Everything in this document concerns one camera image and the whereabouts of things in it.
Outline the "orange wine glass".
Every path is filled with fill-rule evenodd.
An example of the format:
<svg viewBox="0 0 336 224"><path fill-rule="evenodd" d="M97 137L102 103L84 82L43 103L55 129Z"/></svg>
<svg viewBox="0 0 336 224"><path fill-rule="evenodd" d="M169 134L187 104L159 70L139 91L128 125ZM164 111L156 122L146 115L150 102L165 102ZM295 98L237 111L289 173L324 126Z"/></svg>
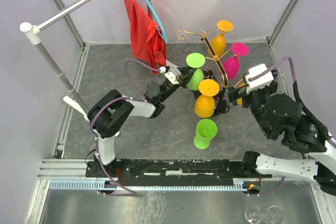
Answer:
<svg viewBox="0 0 336 224"><path fill-rule="evenodd" d="M237 92L236 99L235 99L235 104L238 105L243 105L243 100L242 100L242 94L244 93L245 87L247 84L241 83L239 86L235 88L235 91Z"/></svg>
<svg viewBox="0 0 336 224"><path fill-rule="evenodd" d="M220 57L224 54L226 48L225 33L232 31L234 26L227 20L220 20L217 23L217 29L219 30L219 34L212 39L211 46L216 56Z"/></svg>
<svg viewBox="0 0 336 224"><path fill-rule="evenodd" d="M194 112L201 118L210 118L215 111L215 99L219 93L219 84L212 79L205 79L198 85L201 95L196 99Z"/></svg>

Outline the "green wine glass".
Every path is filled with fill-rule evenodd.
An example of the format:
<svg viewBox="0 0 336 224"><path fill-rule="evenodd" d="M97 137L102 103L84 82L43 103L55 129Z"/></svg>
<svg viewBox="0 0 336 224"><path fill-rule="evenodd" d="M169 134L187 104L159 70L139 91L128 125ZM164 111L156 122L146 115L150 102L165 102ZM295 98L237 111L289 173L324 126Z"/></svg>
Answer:
<svg viewBox="0 0 336 224"><path fill-rule="evenodd" d="M187 87L190 90L197 91L199 83L204 80L204 74L201 67L205 64L205 57L201 53L194 52L186 57L186 63L193 70Z"/></svg>
<svg viewBox="0 0 336 224"><path fill-rule="evenodd" d="M201 150L208 148L217 131L218 128L214 121L210 119L200 120L196 125L194 145Z"/></svg>

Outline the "pink wine glass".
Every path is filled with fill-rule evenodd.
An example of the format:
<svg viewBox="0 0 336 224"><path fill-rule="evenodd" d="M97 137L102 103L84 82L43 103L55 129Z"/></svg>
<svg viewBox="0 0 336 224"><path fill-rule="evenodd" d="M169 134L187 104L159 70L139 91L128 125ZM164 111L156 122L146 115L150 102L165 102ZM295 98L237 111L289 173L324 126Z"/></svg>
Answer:
<svg viewBox="0 0 336 224"><path fill-rule="evenodd" d="M236 42L232 44L231 49L233 56L226 59L223 63L224 70L226 71L228 80L236 78L240 70L240 57L245 57L249 54L250 50L246 44Z"/></svg>

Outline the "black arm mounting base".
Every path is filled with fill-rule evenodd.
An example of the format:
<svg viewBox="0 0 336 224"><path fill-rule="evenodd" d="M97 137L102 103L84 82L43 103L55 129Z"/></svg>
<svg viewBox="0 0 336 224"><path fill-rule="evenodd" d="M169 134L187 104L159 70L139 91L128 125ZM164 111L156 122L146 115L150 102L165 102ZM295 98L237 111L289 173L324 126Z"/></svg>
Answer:
<svg viewBox="0 0 336 224"><path fill-rule="evenodd" d="M104 168L123 186L232 186L234 179L271 178L261 175L253 164L257 155L248 152L243 160L229 159L117 159Z"/></svg>

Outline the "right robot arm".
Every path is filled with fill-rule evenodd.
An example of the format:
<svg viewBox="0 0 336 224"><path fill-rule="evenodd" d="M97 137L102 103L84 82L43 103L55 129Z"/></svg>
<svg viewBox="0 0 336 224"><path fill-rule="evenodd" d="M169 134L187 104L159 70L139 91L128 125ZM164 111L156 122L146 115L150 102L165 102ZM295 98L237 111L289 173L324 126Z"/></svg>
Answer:
<svg viewBox="0 0 336 224"><path fill-rule="evenodd" d="M282 145L300 154L313 157L313 162L272 158L254 151L246 151L240 171L246 177L271 175L292 177L319 185L335 195L335 142L327 127L303 103L297 83L293 83L295 97L275 93L275 86L247 92L247 86L228 88L229 101L238 99L249 108L264 136L277 140L283 135Z"/></svg>

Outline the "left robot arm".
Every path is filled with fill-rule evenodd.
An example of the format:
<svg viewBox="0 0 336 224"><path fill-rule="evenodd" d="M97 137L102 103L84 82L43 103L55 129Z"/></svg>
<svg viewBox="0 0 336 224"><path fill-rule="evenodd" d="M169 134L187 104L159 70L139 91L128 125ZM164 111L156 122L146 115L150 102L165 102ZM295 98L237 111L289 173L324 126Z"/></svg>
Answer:
<svg viewBox="0 0 336 224"><path fill-rule="evenodd" d="M192 67L161 67L160 72L165 75L164 82L148 84L144 99L126 97L117 90L111 90L90 109L88 120L95 137L99 173L104 177L115 173L114 138L128 117L158 117L165 108L163 102L179 87L186 89L195 71Z"/></svg>

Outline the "gold wine glass rack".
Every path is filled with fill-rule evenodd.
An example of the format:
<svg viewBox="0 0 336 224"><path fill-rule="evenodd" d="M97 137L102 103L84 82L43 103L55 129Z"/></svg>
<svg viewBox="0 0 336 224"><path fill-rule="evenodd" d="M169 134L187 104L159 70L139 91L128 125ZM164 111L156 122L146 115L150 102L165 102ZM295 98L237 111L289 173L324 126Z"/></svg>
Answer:
<svg viewBox="0 0 336 224"><path fill-rule="evenodd" d="M211 41L208 39L209 34L210 34L209 32L202 31L198 35L201 36L202 41L205 42L205 44L208 48L208 52L211 55L210 60L212 60L216 63L216 65L217 65L217 67L218 67L218 69L221 73L221 76L222 76L222 80L218 82L211 70L202 70L202 72L204 74L204 80L205 79L212 79L212 80L216 81L219 84L219 87L220 87L219 93L216 96L214 96L215 111L214 111L214 114L211 116L211 117L213 117L213 116L217 116L217 115L220 115L220 114L223 114L223 113L227 113L229 111L229 105L228 105L228 103L225 99L225 93L226 93L226 89L228 87L228 83L229 83L230 80L228 80L226 71L224 70L224 67L223 67L223 63L226 59L232 57L233 53L230 50L231 48L229 48L227 51L224 52L224 54L222 56L217 57L214 50L212 49ZM194 93L195 99L197 99L201 95L199 90L193 91L193 93Z"/></svg>

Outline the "clear wine glass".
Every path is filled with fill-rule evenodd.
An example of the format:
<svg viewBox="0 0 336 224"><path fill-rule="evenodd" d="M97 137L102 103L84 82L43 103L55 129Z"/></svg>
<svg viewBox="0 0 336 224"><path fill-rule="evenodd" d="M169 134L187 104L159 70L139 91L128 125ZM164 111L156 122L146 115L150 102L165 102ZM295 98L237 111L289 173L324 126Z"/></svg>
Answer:
<svg viewBox="0 0 336 224"><path fill-rule="evenodd" d="M261 209L256 206L248 206L244 215L249 223L285 223L283 210L275 205Z"/></svg>

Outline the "red cloth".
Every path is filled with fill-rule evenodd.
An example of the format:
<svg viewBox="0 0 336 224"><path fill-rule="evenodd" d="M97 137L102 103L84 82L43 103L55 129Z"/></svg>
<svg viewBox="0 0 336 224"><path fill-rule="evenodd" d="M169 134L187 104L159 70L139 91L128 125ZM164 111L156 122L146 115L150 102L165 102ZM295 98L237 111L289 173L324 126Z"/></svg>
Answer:
<svg viewBox="0 0 336 224"><path fill-rule="evenodd" d="M130 22L130 43L134 57L147 62L151 68L166 66L166 43L162 29L135 0L124 0Z"/></svg>

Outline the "silver clothes rail stand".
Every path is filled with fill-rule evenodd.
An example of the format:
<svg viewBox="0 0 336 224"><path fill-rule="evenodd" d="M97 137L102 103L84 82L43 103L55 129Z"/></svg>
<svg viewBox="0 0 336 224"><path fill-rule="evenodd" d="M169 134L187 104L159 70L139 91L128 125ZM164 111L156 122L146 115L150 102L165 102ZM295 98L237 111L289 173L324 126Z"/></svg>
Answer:
<svg viewBox="0 0 336 224"><path fill-rule="evenodd" d="M44 29L48 28L49 26L53 25L54 23L58 22L59 20L67 17L72 12L80 8L81 6L85 5L86 3L90 2L91 0L76 0L72 4L61 8L56 15L53 17L47 19L46 21L42 22L39 25L32 25L29 22L23 22L20 24L19 28L20 31L27 37L27 39L31 42L32 45L34 45L39 53L43 56L43 58L46 60L46 62L49 64L49 66L52 68L55 75L59 78L61 83L65 86L65 88L70 92L70 94L73 96L73 98L70 98L68 96L64 97L64 101L68 106L70 106L72 109L78 111L80 114L83 115L83 118L85 121L89 122L89 119L87 117L88 114L88 108L85 105L84 101L74 88L72 84L70 84L69 80L65 76L64 72L60 69L60 67L56 64L54 59L52 58L51 54L48 52L48 50L45 48L43 43L41 42L41 39L39 37L39 34Z"/></svg>

